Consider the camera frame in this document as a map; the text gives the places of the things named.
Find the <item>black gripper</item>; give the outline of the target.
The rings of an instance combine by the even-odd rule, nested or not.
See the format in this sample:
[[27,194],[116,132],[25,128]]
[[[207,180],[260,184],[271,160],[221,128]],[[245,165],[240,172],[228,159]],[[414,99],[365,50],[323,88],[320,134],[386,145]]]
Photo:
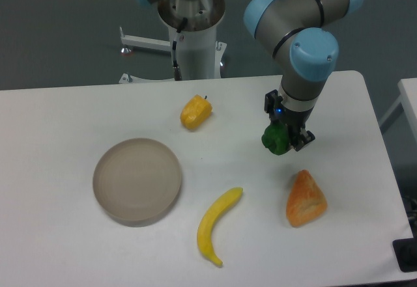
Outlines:
[[288,127],[289,144],[296,152],[315,140],[314,134],[305,129],[313,109],[292,111],[282,105],[278,91],[272,90],[265,95],[264,111],[273,124],[282,124]]

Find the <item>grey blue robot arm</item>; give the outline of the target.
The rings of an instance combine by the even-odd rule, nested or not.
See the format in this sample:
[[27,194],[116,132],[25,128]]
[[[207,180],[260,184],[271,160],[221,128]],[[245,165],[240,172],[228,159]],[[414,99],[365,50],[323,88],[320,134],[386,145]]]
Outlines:
[[[225,14],[224,0],[136,0],[156,4],[169,31],[175,80],[212,79],[216,28]],[[265,96],[270,125],[261,137],[265,148],[282,155],[314,140],[306,122],[336,67],[339,46],[324,26],[358,10],[364,0],[251,0],[243,21],[283,70],[278,89]]]

